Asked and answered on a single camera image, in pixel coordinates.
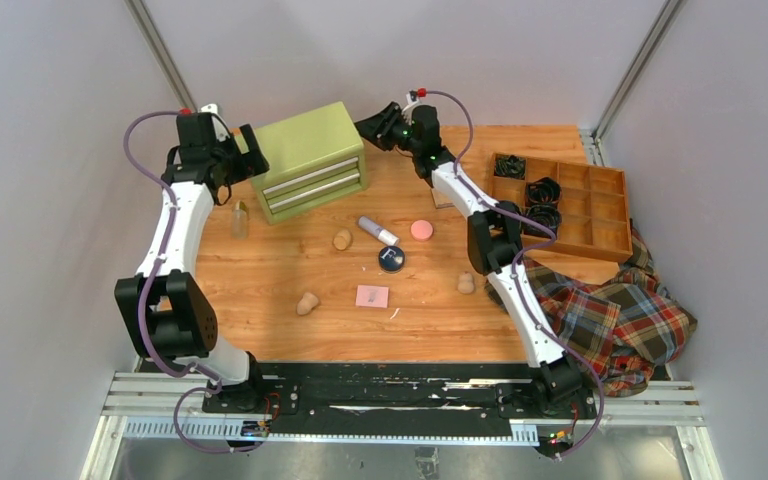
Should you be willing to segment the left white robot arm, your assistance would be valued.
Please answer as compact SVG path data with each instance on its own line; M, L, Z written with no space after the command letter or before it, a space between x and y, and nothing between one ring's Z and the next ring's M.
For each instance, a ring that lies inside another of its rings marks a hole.
M170 112L178 142L164 171L154 174L131 150L131 136L151 112L135 119L123 136L129 163L161 190L161 212L146 256L136 273L120 279L114 298L133 347L142 359L172 378L207 377L206 396L243 413L258 411L268 398L254 355L232 346L219 332L217 314L200 289L196 260L206 221L224 205L220 192L265 173L269 164L252 128L235 137L215 104Z

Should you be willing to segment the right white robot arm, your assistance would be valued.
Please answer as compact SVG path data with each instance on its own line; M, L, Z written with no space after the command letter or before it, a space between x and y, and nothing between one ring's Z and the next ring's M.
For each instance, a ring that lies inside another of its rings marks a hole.
M596 386L596 415L602 417L605 395L599 375L557 337L531 289L521 239L526 218L468 176L459 157L442 142L436 109L419 105L405 112L392 102L354 126L364 140L382 151L408 152L417 176L447 196L465 217L470 263L499 296L518 331L528 365L537 375L531 382L534 408L544 416L558 416L590 376Z

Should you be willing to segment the green metal drawer cabinet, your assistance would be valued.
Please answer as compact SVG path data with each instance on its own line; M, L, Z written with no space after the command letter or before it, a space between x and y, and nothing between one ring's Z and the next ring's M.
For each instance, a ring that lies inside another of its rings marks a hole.
M269 170L252 186L271 225L368 188L364 142L342 102L253 133Z

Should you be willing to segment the clear glass perfume bottle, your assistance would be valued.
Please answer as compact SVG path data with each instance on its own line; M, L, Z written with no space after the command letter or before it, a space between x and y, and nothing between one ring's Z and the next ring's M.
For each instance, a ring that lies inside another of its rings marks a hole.
M231 235L236 239L245 239L249 235L249 212L244 201L237 201L231 210Z

